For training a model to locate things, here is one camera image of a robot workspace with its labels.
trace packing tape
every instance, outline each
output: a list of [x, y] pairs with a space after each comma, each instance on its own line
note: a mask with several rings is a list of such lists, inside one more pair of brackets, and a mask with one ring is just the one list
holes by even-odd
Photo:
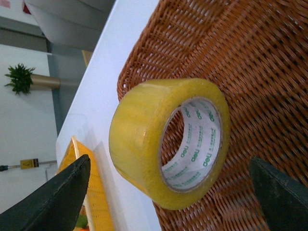
[[[181, 111], [184, 132], [174, 157], [162, 166], [165, 131]], [[230, 140], [222, 92], [204, 79], [149, 80], [130, 90], [114, 114], [109, 149], [117, 171], [166, 209], [201, 199], [217, 179]]]

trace white cardboard core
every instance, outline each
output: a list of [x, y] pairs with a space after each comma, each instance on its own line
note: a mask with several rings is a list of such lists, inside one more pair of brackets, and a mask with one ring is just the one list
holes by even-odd
[[212, 169], [220, 148], [221, 126], [218, 111], [205, 98], [188, 100], [175, 112], [178, 110], [184, 118], [183, 140], [175, 156], [161, 167], [161, 173], [168, 187], [185, 192], [196, 187]]

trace white wall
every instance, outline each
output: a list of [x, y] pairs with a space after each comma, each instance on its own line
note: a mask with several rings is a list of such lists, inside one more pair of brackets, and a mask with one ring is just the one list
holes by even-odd
[[6, 0], [10, 2], [11, 7], [0, 6], [0, 16], [10, 18], [23, 23], [38, 25], [34, 17], [23, 12], [23, 0]]
[[[23, 63], [36, 67], [35, 74], [49, 75], [47, 55], [0, 45], [0, 165], [17, 165], [20, 160], [56, 159], [57, 139], [51, 90], [32, 90], [15, 95], [5, 76], [8, 67]], [[0, 213], [13, 206], [46, 182], [45, 167], [9, 169], [0, 172]], [[48, 170], [52, 174], [56, 165]]]

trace yellow label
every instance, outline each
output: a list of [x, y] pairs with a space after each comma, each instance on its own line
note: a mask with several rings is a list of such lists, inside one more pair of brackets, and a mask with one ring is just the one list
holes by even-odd
[[33, 168], [33, 167], [38, 167], [38, 166], [39, 166], [38, 159], [29, 159], [29, 160], [21, 160], [20, 161], [20, 168], [21, 169]]

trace brown wicker surface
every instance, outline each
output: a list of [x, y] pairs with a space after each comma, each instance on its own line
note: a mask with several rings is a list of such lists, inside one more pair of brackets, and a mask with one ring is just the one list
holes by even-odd
[[[308, 187], [308, 1], [161, 0], [118, 81], [118, 96], [156, 78], [205, 78], [224, 92], [231, 143], [223, 170], [198, 203], [154, 205], [162, 230], [268, 230], [254, 196], [253, 155]], [[165, 135], [178, 149], [181, 115]]]

